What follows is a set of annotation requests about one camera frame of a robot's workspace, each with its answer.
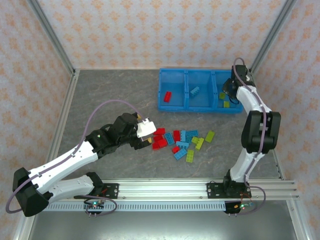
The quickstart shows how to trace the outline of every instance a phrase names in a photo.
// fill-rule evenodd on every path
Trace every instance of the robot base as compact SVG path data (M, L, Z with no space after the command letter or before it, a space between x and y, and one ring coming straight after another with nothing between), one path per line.
M206 192L208 199L241 199L251 198L250 188L246 187L244 182L235 182L231 180L230 169L222 183L209 182L206 184Z

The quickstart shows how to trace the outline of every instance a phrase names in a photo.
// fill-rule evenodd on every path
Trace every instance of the gray floor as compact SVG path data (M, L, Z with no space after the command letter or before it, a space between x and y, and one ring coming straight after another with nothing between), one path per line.
M296 240L286 201L267 201L258 212L41 212L29 240Z
M153 151L151 146L134 150L129 145L117 149L100 160L88 164L68 176L75 178L95 171L104 178L222 178L241 152L241 133L246 113L172 113L157 109L158 70L81 70L65 125L59 155L74 147L84 130L91 112L110 99L125 100L136 106L157 128L167 131L197 129L201 137L215 132L212 143L205 142L195 152L193 163L186 157L176 161L172 147ZM111 103L93 117L89 127L98 129L112 124L124 112L133 113L126 105ZM255 167L252 178L278 178L278 170L270 152Z

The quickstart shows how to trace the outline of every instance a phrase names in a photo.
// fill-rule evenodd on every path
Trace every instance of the bin compartment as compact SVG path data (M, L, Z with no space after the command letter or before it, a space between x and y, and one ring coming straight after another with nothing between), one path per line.
M187 72L190 110L213 110L215 91L212 76L211 70L189 70ZM199 91L192 96L190 93L196 87L199 88Z
M237 100L230 101L228 95L224 99L220 99L220 93L223 93L222 87L227 79L231 76L231 70L215 70L215 82L217 89L217 108L215 112L223 114L238 114L243 111L242 104ZM229 102L229 108L224 107L224 102Z
M169 102L165 102L166 92L171 92ZM184 69L160 69L158 108L178 112L186 108L186 75Z

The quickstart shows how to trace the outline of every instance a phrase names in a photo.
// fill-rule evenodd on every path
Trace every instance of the lime green lego brick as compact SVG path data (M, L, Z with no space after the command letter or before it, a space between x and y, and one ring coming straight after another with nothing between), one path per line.
M229 101L224 101L223 102L223 107L227 108L227 109L230 108L230 102Z
M198 151L200 150L202 144L204 143L204 138L200 137L198 143L195 145L195 149L197 149Z
M191 140L191 142L193 142L194 144L197 144L199 142L199 138L197 138L196 136L194 136Z
M194 154L195 154L195 151L193 150L188 150L188 153L186 154L186 162L188 163L193 163L194 162Z
M224 92L219 93L219 99L224 100L226 98L226 94Z
M208 134L205 137L205 141L208 143L211 143L212 139L215 136L215 132L214 131L209 131Z

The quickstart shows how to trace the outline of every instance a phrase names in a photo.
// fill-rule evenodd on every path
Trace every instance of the red lego brick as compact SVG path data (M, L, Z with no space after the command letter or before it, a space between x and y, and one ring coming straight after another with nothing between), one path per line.
M167 91L167 92L165 93L165 96L164 96L164 100L163 100L163 101L166 102L166 103L170 102L171 95L172 95L172 92Z
M180 136L180 131L179 130L174 130L173 131L173 140L174 142L180 142L181 136Z
M162 139L162 140L160 140L160 141L157 141L156 143L159 144L159 147L160 147L161 149L168 145L167 140L165 140L165 139Z
M172 148L173 154L176 154L179 151L180 151L180 148L178 146L175 146L174 148Z
M157 128L156 131L153 133L153 135L163 135L166 133L166 130L164 127L162 128Z
M160 140L162 140L162 139L164 139L164 137L163 137L162 135L157 135L157 136L154 136L154 137L153 137L153 140L154 140L155 142L158 142L158 141L160 141Z
M159 144L157 142L155 143L152 143L152 149L153 150L158 150L160 147L159 147Z

